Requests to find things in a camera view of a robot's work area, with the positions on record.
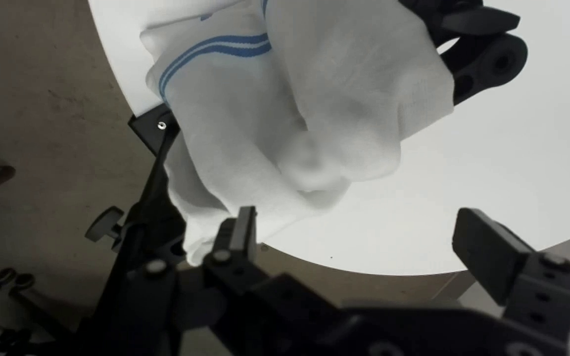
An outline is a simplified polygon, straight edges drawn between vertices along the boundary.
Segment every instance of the white towel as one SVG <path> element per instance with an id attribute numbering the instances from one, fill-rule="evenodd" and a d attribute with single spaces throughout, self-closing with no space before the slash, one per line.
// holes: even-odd
<path id="1" fill-rule="evenodd" d="M 318 151 L 350 180 L 395 170 L 399 143 L 453 111 L 453 77 L 397 0 L 257 0 Z"/>
<path id="2" fill-rule="evenodd" d="M 239 2 L 142 42 L 182 129 L 166 172 L 192 265 L 241 206 L 263 242 L 393 172 L 401 139 L 453 109 L 451 73 L 395 0 Z"/>
<path id="3" fill-rule="evenodd" d="M 166 172 L 188 224 L 188 263 L 201 261 L 241 206 L 257 208 L 261 240 L 346 192 L 336 168 L 318 160 L 251 6 L 154 28 L 142 42 L 156 56 L 148 85 L 182 129 Z"/>

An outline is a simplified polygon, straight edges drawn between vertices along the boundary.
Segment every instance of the gray floor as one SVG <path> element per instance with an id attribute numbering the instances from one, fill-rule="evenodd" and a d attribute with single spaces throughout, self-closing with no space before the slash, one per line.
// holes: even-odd
<path id="1" fill-rule="evenodd" d="M 35 273 L 69 325 L 93 309 L 114 257 L 83 232 L 102 208 L 128 208 L 152 162 L 128 115 L 85 0 L 0 0 L 0 158 L 17 168 L 0 188 L 0 267 Z M 259 263 L 334 303 L 425 303 L 451 281 L 338 273 L 273 249 Z"/>

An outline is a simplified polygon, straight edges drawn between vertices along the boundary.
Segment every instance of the white round table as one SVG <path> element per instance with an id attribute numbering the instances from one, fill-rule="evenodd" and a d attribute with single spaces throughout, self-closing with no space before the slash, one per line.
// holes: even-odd
<path id="1" fill-rule="evenodd" d="M 114 77 L 134 115 L 162 101 L 144 85 L 140 32 L 229 0 L 91 0 Z M 459 208 L 478 208 L 532 247 L 570 240 L 570 2 L 486 0 L 522 18 L 526 69 L 403 143 L 399 170 L 354 184 L 336 210 L 267 244 L 294 257 L 372 275 L 463 269 L 451 251 Z"/>

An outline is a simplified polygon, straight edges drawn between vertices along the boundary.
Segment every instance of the screw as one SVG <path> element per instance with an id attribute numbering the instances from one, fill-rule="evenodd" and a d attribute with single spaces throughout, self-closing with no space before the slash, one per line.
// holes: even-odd
<path id="1" fill-rule="evenodd" d="M 146 273 L 150 275 L 160 275 L 162 271 L 166 271 L 166 261 L 164 259 L 152 259 L 146 263 Z"/>
<path id="2" fill-rule="evenodd" d="M 504 350 L 506 356 L 542 356 L 542 352 L 524 342 L 508 342 Z"/>
<path id="3" fill-rule="evenodd" d="M 403 352 L 389 342 L 374 342 L 368 348 L 368 356 L 403 356 Z"/>
<path id="4" fill-rule="evenodd" d="M 542 261 L 550 267 L 566 267 L 566 259 L 560 255 L 542 255 Z"/>
<path id="5" fill-rule="evenodd" d="M 219 265 L 225 265 L 225 263 L 229 263 L 231 253 L 227 249 L 219 249 L 219 251 L 211 253 L 211 259 Z"/>

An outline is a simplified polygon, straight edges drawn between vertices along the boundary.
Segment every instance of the blue stripe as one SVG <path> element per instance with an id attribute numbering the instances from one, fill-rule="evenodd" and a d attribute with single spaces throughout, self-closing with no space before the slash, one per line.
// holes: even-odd
<path id="1" fill-rule="evenodd" d="M 182 69 L 188 62 L 192 62 L 197 56 L 203 54 L 223 54 L 223 56 L 233 56 L 233 58 L 257 58 L 263 56 L 271 50 L 271 44 L 261 44 L 259 48 L 229 48 L 229 46 L 209 46 L 209 48 L 201 48 L 193 54 L 190 54 L 188 58 L 184 58 L 182 62 L 178 62 L 166 75 L 166 81 L 160 83 L 160 95 L 166 99 L 164 89 L 168 85 L 168 81 L 172 79 L 172 75 Z"/>
<path id="2" fill-rule="evenodd" d="M 192 52 L 199 50 L 199 48 L 205 48 L 209 44 L 215 44 L 215 42 L 227 42 L 227 44 L 263 44 L 267 42 L 267 34 L 261 34 L 261 36 L 217 36 L 217 38 L 209 38 L 209 40 L 203 40 L 192 48 L 188 48 L 188 52 L 184 52 L 180 58 L 176 58 L 162 73 L 160 81 L 158 81 L 158 91 L 162 93 L 162 85 L 160 83 L 166 83 L 168 81 L 168 73 L 174 69 L 176 64 L 180 64 L 184 58 L 188 58 Z"/>

